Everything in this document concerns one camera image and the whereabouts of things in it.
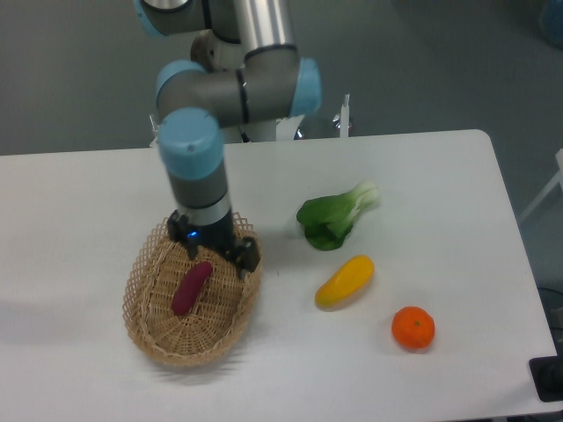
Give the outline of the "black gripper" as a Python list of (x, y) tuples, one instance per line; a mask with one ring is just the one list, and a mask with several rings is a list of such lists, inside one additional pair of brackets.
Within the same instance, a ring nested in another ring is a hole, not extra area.
[(209, 225), (191, 223), (186, 215), (175, 210), (168, 218), (168, 237), (180, 244), (191, 260), (195, 260), (200, 247), (212, 250), (230, 262), (237, 277), (242, 280), (248, 273), (254, 273), (260, 263), (259, 246), (254, 237), (236, 237), (232, 212)]

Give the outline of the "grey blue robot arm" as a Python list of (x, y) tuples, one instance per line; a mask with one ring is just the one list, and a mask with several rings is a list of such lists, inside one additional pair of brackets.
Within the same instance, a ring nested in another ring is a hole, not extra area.
[(285, 1), (137, 1), (135, 14), (155, 36), (204, 31), (241, 47), (242, 61), (218, 69), (218, 52), (193, 55), (157, 75), (158, 151), (177, 203), (169, 238), (190, 258), (219, 254), (238, 276), (256, 270), (258, 244), (238, 237), (224, 165), (223, 130), (316, 112), (317, 63), (299, 55)]

